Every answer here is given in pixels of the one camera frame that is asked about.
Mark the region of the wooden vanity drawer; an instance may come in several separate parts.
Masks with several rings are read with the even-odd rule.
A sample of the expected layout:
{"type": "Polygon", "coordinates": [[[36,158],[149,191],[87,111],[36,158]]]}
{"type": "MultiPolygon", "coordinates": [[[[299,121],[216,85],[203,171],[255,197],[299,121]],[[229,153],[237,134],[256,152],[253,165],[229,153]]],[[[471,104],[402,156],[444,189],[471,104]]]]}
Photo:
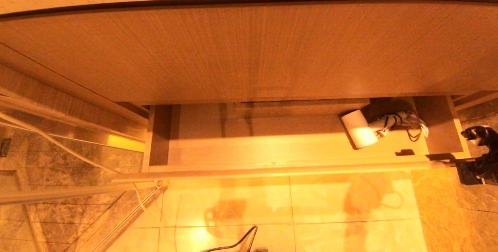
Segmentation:
{"type": "Polygon", "coordinates": [[[116,181],[452,167],[456,160],[471,159],[461,131],[449,96],[152,105],[145,169],[116,181]],[[340,119],[354,110],[369,121],[415,111],[429,136],[412,142],[399,127],[356,149],[340,119]]]}

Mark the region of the white hair dryer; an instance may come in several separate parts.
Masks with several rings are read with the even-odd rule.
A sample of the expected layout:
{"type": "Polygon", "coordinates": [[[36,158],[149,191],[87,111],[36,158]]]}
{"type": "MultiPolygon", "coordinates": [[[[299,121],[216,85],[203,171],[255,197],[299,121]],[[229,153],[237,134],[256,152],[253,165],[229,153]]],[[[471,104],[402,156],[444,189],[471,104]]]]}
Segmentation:
{"type": "MultiPolygon", "coordinates": [[[[402,117],[402,123],[407,119],[407,112],[395,112],[402,117]]],[[[371,122],[366,120],[365,115],[361,110],[354,110],[340,117],[341,122],[344,124],[345,130],[352,139],[356,149],[363,149],[371,146],[379,141],[379,139],[386,137],[390,132],[384,133],[381,128],[384,116],[374,118],[371,122]]]]}

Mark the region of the wooden upper vanity front panel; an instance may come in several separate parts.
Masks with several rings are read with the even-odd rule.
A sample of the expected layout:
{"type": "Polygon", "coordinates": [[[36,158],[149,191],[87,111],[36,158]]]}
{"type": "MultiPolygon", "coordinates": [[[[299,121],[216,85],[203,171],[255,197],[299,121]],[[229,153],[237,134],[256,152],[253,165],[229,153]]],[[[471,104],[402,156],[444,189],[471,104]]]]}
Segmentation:
{"type": "Polygon", "coordinates": [[[114,102],[498,90],[498,4],[319,2],[0,19],[0,42],[114,102]]]}

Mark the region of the glass shower screen pale frame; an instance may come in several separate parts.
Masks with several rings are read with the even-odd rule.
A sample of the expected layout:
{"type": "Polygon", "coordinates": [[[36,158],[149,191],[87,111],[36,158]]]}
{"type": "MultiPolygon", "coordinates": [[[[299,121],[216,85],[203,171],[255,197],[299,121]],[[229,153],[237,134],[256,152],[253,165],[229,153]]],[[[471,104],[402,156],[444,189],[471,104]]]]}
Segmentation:
{"type": "Polygon", "coordinates": [[[14,171],[40,251],[102,251],[146,210],[164,182],[118,182],[145,169],[145,144],[0,105],[0,171],[14,171]]]}

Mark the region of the wooden vanity side panel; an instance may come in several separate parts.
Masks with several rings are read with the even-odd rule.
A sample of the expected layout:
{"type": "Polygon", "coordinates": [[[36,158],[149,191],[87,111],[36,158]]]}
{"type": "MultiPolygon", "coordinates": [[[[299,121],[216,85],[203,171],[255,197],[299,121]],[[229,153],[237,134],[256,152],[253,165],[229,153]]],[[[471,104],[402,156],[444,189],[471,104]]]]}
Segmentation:
{"type": "Polygon", "coordinates": [[[0,105],[144,142],[147,119],[0,43],[0,105]]]}

